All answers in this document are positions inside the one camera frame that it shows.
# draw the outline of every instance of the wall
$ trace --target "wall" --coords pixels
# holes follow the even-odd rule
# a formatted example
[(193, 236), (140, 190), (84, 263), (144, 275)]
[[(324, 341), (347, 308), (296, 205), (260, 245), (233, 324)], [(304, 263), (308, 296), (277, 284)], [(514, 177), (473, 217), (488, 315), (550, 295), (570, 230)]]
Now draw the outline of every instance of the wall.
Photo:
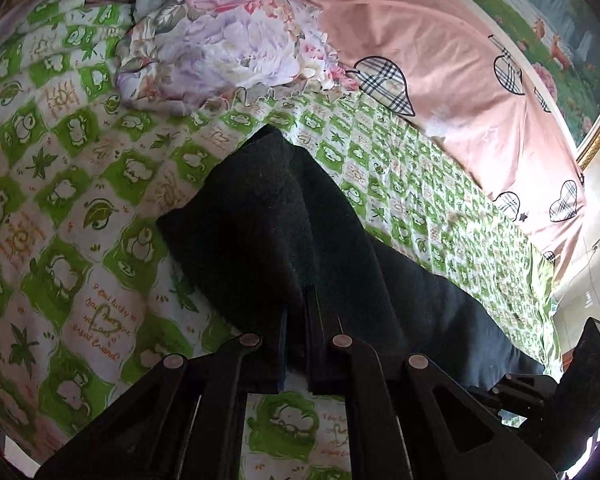
[(576, 345), (587, 317), (600, 320), (600, 248), (592, 249), (600, 240), (600, 150), (584, 175), (587, 197), (584, 227), (567, 273), (554, 295), (560, 300), (554, 321), (562, 352)]

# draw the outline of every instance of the metal screw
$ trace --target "metal screw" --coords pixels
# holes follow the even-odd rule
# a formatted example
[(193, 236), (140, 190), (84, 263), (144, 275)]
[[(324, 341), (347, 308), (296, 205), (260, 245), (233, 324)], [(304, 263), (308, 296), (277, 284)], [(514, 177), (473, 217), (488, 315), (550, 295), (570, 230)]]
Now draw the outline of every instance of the metal screw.
[(260, 338), (255, 334), (244, 334), (240, 338), (242, 346), (256, 346), (260, 342)]
[(414, 354), (409, 357), (409, 364), (412, 368), (417, 368), (418, 370), (424, 370), (427, 366), (429, 366), (429, 360), (424, 357), (422, 354)]
[(184, 364), (184, 357), (182, 357), (179, 354), (170, 354), (163, 359), (162, 364), (165, 368), (175, 370), (176, 368), (180, 368)]
[(353, 339), (346, 334), (338, 334), (332, 341), (338, 348), (348, 348), (353, 344)]

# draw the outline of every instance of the framed painting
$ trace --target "framed painting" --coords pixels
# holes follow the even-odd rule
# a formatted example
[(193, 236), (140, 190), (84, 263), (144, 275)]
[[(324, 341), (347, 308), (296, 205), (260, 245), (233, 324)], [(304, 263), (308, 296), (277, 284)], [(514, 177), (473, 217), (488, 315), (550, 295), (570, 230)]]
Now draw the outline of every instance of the framed painting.
[(546, 86), (585, 167), (600, 147), (600, 22), (584, 0), (473, 0)]

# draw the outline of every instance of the folded black garment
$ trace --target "folded black garment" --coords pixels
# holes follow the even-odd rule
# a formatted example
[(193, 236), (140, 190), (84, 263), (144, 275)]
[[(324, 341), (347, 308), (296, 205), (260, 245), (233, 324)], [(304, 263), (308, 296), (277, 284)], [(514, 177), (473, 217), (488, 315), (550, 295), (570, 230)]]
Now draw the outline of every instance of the folded black garment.
[(190, 283), (241, 330), (258, 333), (263, 315), (287, 307), (292, 363), (302, 361), (303, 290), (313, 284), (346, 333), (379, 354), (426, 354), (462, 386), (543, 371), (478, 301), (369, 235), (307, 150), (272, 126), (157, 224)]

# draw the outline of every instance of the green and white bed sheet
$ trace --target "green and white bed sheet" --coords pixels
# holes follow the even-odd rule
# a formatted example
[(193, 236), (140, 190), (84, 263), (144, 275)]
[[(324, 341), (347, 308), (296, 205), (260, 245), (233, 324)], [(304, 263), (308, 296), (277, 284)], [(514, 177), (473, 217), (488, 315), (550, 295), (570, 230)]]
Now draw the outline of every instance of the green and white bed sheet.
[[(315, 157), (369, 232), (556, 366), (550, 264), (429, 139), (364, 94), (208, 104), (187, 118), (123, 109), (112, 53), (130, 6), (83, 5), (43, 2), (0, 51), (0, 426), (33, 458), (162, 356), (236, 333), (184, 282), (155, 219), (265, 123)], [(250, 397), (242, 476), (350, 478), (341, 400), (297, 376), (287, 387)]]

